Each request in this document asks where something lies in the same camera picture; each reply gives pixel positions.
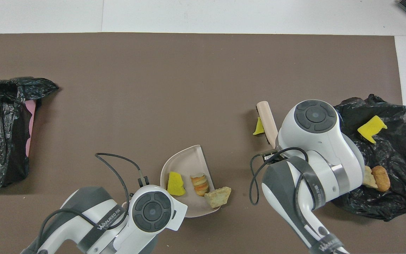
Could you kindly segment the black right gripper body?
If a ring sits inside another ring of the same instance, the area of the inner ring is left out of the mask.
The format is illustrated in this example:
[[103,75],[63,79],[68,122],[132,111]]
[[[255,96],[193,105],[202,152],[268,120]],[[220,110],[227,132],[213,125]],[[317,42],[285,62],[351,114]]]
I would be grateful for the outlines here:
[[282,160],[281,155],[276,155],[277,150],[265,151],[262,153],[262,158],[264,162],[275,163]]

